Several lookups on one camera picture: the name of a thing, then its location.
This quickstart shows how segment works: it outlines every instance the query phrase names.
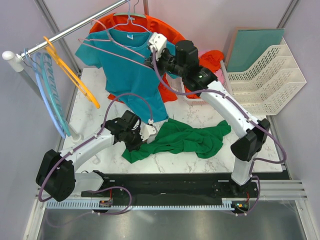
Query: shirt sleeve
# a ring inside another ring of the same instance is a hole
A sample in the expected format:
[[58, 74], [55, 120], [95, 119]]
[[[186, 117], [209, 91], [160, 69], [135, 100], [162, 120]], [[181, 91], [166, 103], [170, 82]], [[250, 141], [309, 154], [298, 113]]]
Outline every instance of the shirt sleeve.
[[[176, 46], [173, 45], [171, 42], [167, 41], [167, 43], [166, 43], [166, 48], [169, 50], [169, 52], [170, 52], [173, 56], [176, 55]], [[167, 72], [167, 73], [168, 73], [168, 74], [170, 75], [170, 77], [173, 78], [173, 79], [176, 79], [176, 78], [179, 77], [179, 76], [174, 75], [174, 74], [172, 74], [172, 73], [169, 73], [169, 72]]]
[[99, 60], [99, 50], [95, 49], [95, 41], [91, 39], [96, 39], [92, 34], [89, 34], [83, 43], [75, 52], [75, 55], [81, 59], [81, 61], [87, 66], [95, 66], [96, 68], [101, 68], [102, 65]]

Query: black base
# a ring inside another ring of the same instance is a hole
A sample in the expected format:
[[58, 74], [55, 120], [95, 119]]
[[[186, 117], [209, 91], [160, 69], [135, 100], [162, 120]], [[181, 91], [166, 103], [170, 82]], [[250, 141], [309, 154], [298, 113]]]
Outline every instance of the black base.
[[[101, 189], [112, 186], [127, 188], [133, 197], [133, 206], [201, 206], [221, 205], [222, 198], [257, 197], [258, 187], [249, 182], [247, 187], [234, 187], [230, 173], [183, 173], [183, 174], [103, 174], [98, 172], [104, 183]], [[260, 173], [267, 179], [277, 179], [277, 173]], [[110, 192], [82, 192], [82, 197], [108, 198]], [[127, 205], [129, 196], [125, 191], [112, 191], [114, 205]]]

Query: red cloth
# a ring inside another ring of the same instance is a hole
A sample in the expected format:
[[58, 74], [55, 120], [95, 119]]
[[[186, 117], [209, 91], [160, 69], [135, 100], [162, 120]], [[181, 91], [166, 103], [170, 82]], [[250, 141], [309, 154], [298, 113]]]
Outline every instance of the red cloth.
[[[166, 24], [165, 22], [159, 19], [156, 19], [148, 15], [146, 15], [145, 18], [140, 16], [133, 16], [133, 18], [134, 18], [133, 20], [134, 24], [144, 26], [146, 29], [148, 29], [152, 33], [156, 32], [158, 34], [163, 34], [167, 38], [167, 40], [172, 44], [176, 44], [181, 40], [185, 40], [185, 38], [177, 30], [175, 30], [173, 27], [171, 27], [170, 25]], [[99, 19], [99, 21], [103, 23], [107, 29], [112, 28], [117, 24], [127, 23], [127, 20], [128, 20], [127, 15], [114, 16], [114, 14], [110, 14], [108, 16], [105, 16]], [[128, 25], [117, 26], [115, 29], [120, 31], [125, 31], [125, 32], [135, 32], [135, 33], [145, 32], [145, 30], [142, 27], [132, 25], [131, 22], [129, 22]], [[101, 24], [96, 22], [91, 28], [90, 33], [100, 32], [104, 30], [105, 28]], [[164, 80], [165, 83], [168, 84], [166, 74], [163, 76], [162, 79]], [[177, 100], [177, 96], [173, 92], [166, 89], [162, 84], [159, 84], [158, 90], [161, 94], [162, 101], [164, 103]], [[115, 96], [110, 94], [108, 98], [113, 100]]]

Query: orange cloth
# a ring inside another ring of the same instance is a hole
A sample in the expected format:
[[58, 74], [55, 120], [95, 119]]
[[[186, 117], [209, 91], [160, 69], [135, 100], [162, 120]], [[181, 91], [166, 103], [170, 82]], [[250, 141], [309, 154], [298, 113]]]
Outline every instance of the orange cloth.
[[[215, 73], [221, 68], [220, 61], [224, 59], [224, 54], [218, 50], [211, 50], [203, 54], [199, 58], [199, 64], [205, 68], [211, 70], [211, 72]], [[186, 93], [190, 93], [191, 91], [184, 87]], [[186, 96], [188, 99], [199, 99], [195, 94], [191, 94]]]
[[[140, 16], [133, 16], [133, 18], [134, 18], [133, 20], [134, 24], [144, 26], [146, 29], [148, 29], [152, 33], [156, 32], [158, 34], [163, 34], [167, 38], [167, 40], [172, 44], [176, 44], [181, 40], [185, 40], [185, 38], [177, 30], [175, 30], [173, 27], [171, 27], [170, 25], [166, 24], [165, 22], [159, 19], [156, 19], [148, 15], [146, 15], [145, 18]], [[103, 23], [107, 29], [112, 28], [117, 24], [127, 23], [127, 20], [128, 20], [127, 15], [114, 16], [113, 14], [110, 14], [108, 16], [105, 16], [99, 19], [99, 21]], [[145, 32], [145, 30], [142, 27], [132, 25], [131, 22], [129, 22], [128, 25], [117, 26], [115, 29], [119, 31], [124, 31], [124, 32], [135, 32], [135, 33]], [[96, 22], [91, 28], [90, 33], [100, 32], [104, 30], [105, 30], [104, 27], [98, 22]], [[163, 76], [162, 79], [164, 80], [165, 83], [168, 84], [168, 81], [166, 79], [166, 74]], [[166, 89], [162, 84], [159, 84], [158, 90], [161, 94], [162, 101], [164, 103], [177, 100], [177, 96], [173, 92]], [[113, 100], [115, 96], [110, 94], [108, 98]]]

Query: teal t-shirt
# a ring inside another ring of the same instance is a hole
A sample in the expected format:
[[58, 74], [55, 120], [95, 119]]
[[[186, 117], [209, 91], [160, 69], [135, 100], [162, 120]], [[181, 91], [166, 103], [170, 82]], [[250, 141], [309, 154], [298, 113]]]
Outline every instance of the teal t-shirt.
[[[115, 29], [110, 30], [111, 37], [118, 43], [130, 47], [135, 52], [148, 58], [151, 51], [148, 48], [150, 32], [126, 32]], [[93, 39], [108, 40], [106, 31], [94, 32], [86, 38], [91, 41], [84, 43], [106, 50], [108, 52], [121, 55], [139, 63], [144, 63], [145, 59], [112, 41], [94, 41]], [[175, 54], [175, 46], [167, 42], [166, 47], [171, 54]], [[75, 55], [88, 66], [103, 68], [106, 76], [105, 89], [118, 96], [124, 93], [134, 93], [143, 97], [151, 106], [153, 120], [159, 122], [168, 118], [165, 104], [162, 101], [158, 90], [159, 80], [155, 71], [131, 62], [127, 59], [112, 55], [82, 44]], [[136, 96], [123, 96], [120, 98], [132, 111], [138, 115], [142, 121], [148, 122], [150, 112], [147, 105]]]

